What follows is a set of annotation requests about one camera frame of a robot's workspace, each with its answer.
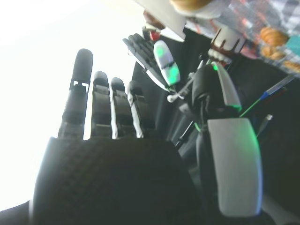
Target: teal object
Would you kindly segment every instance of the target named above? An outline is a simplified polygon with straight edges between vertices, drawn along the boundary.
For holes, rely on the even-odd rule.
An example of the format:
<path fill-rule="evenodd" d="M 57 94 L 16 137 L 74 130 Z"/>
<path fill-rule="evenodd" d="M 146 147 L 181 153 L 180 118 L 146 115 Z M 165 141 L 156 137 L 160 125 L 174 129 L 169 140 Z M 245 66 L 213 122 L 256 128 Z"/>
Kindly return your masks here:
<path fill-rule="evenodd" d="M 290 49 L 293 53 L 300 56 L 300 36 L 291 36 L 285 46 Z"/>

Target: bun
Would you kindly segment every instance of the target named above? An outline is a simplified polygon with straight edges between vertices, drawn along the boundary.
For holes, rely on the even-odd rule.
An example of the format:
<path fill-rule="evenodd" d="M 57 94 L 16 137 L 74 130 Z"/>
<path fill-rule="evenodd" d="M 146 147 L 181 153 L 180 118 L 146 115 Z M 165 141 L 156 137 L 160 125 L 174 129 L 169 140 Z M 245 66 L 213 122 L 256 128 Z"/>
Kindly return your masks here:
<path fill-rule="evenodd" d="M 299 63 L 285 61 L 285 67 L 288 69 L 291 69 L 297 73 L 300 73 L 300 64 Z"/>
<path fill-rule="evenodd" d="M 281 31 L 265 27 L 261 30 L 261 39 L 271 46 L 281 46 L 286 44 L 289 37 Z"/>
<path fill-rule="evenodd" d="M 211 1 L 212 0 L 171 0 L 171 3 L 179 10 L 190 12 L 203 8 Z"/>
<path fill-rule="evenodd" d="M 272 59 L 272 60 L 280 60 L 285 57 L 285 54 L 281 51 L 278 51 L 273 46 L 264 46 L 261 50 L 262 56 Z"/>

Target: overexposed light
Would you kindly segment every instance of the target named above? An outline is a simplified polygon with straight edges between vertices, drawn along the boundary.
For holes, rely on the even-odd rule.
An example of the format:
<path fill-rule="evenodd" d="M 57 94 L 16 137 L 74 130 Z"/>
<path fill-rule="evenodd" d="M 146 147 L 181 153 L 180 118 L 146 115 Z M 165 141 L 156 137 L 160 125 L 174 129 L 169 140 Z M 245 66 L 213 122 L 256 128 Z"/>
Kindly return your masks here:
<path fill-rule="evenodd" d="M 141 32 L 143 16 L 138 15 L 120 15 L 100 0 L 0 3 L 0 210 L 32 197 L 47 142 L 60 127 L 81 48 L 93 52 L 93 75 L 104 71 L 125 86 L 131 80 L 135 62 L 122 39 Z"/>

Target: brown object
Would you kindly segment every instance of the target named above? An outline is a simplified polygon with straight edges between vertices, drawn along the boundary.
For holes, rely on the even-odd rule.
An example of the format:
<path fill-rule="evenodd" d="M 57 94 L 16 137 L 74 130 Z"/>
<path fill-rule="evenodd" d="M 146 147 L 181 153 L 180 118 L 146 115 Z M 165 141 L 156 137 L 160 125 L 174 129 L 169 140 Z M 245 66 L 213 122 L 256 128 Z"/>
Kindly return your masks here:
<path fill-rule="evenodd" d="M 143 16 L 146 20 L 146 23 L 148 23 L 160 30 L 163 30 L 165 28 L 165 26 L 160 21 L 158 21 L 154 16 L 152 16 L 146 10 L 144 11 Z"/>
<path fill-rule="evenodd" d="M 278 31 L 276 29 L 272 29 L 271 27 L 265 27 L 261 30 L 261 39 L 271 45 L 271 46 L 281 46 L 286 44 L 289 37 L 282 33 L 281 31 Z"/>
<path fill-rule="evenodd" d="M 280 60 L 285 57 L 285 54 L 281 51 L 278 51 L 273 46 L 264 46 L 262 48 L 262 56 L 272 59 L 272 60 Z"/>
<path fill-rule="evenodd" d="M 299 63 L 285 61 L 285 67 L 288 69 L 291 69 L 297 73 L 300 73 L 300 64 Z"/>
<path fill-rule="evenodd" d="M 171 0 L 171 3 L 178 9 L 183 11 L 196 11 L 203 8 L 211 0 Z"/>

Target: checkered cloth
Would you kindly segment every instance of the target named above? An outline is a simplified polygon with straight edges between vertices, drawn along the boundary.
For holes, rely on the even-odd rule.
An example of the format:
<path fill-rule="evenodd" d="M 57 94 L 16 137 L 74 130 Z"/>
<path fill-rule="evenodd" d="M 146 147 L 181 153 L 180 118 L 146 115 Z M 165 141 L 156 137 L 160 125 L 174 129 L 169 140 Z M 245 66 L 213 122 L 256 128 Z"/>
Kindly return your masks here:
<path fill-rule="evenodd" d="M 232 0 L 230 6 L 218 19 L 204 23 L 203 19 L 190 18 L 187 26 L 202 34 L 204 24 L 206 32 L 208 29 L 210 32 L 216 32 L 216 29 L 222 25 L 238 31 L 249 40 L 242 50 L 243 53 L 254 55 L 266 63 L 300 78 L 299 73 L 287 69 L 283 64 L 286 60 L 300 64 L 300 56 L 285 46 L 281 47 L 281 51 L 286 54 L 282 60 L 270 60 L 260 55 L 260 49 L 266 45 L 260 39 L 260 31 L 263 27 L 271 26 L 289 35 L 300 35 L 299 0 Z"/>

